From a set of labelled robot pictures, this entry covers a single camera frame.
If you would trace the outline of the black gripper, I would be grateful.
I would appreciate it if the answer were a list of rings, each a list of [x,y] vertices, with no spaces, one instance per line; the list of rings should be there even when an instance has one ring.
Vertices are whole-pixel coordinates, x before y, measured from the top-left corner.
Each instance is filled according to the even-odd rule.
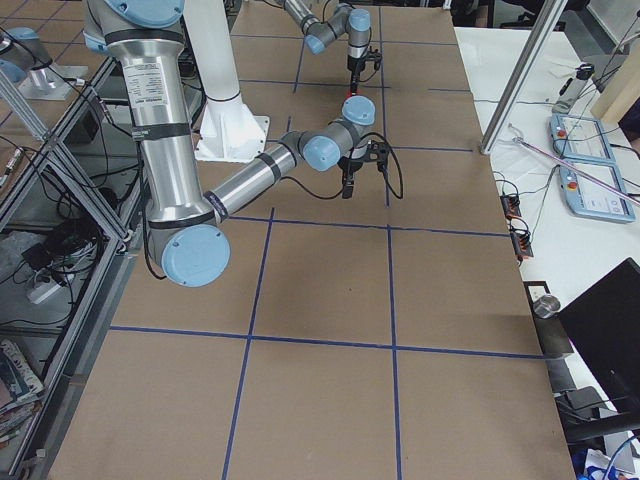
[[[360,73],[366,68],[366,56],[347,56],[347,69],[351,72],[349,91],[357,92],[360,83]]]
[[[360,170],[363,166],[363,161],[348,157],[341,157],[338,166],[342,170],[342,194],[343,199],[350,199],[353,196],[355,172]]]

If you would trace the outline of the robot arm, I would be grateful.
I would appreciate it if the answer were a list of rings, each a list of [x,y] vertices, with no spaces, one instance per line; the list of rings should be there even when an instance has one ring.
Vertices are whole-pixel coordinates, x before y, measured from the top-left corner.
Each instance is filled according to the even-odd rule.
[[[86,45],[122,67],[150,185],[146,250],[176,284],[218,278],[231,254],[220,224],[298,164],[325,171],[365,148],[375,106],[358,95],[323,129],[265,146],[268,121],[242,99],[219,1],[88,1],[84,13]]]
[[[371,47],[372,28],[370,12],[354,8],[349,3],[339,3],[328,20],[320,20],[303,1],[277,1],[298,24],[304,36],[305,45],[312,54],[324,52],[342,35],[348,36],[347,69],[349,70],[349,96],[358,94],[363,82],[362,72],[368,62],[373,63],[376,73],[382,63],[382,54]]]

